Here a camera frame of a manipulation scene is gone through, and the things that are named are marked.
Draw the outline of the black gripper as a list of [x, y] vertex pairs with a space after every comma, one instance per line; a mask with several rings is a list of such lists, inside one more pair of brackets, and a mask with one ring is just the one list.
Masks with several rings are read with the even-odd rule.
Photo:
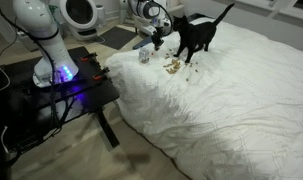
[[153, 32], [151, 36], [151, 40], [154, 44], [154, 50], [158, 51], [161, 47], [161, 45], [164, 43], [164, 40], [162, 39], [164, 34], [164, 31], [161, 27], [156, 27], [155, 31]]

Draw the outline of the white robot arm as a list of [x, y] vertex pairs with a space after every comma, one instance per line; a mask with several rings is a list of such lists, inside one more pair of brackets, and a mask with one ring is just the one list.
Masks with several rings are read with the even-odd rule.
[[[131, 12], [152, 27], [155, 49], [163, 44], [162, 38], [172, 31], [171, 17], [164, 7], [167, 0], [128, 0]], [[40, 88], [70, 82], [79, 68], [64, 44], [58, 22], [52, 14], [50, 0], [12, 0], [17, 19], [25, 34], [40, 49], [42, 58], [34, 66], [33, 82]], [[58, 14], [73, 35], [80, 40], [91, 36], [82, 32], [94, 30], [98, 22], [97, 6], [93, 0], [56, 0]]]

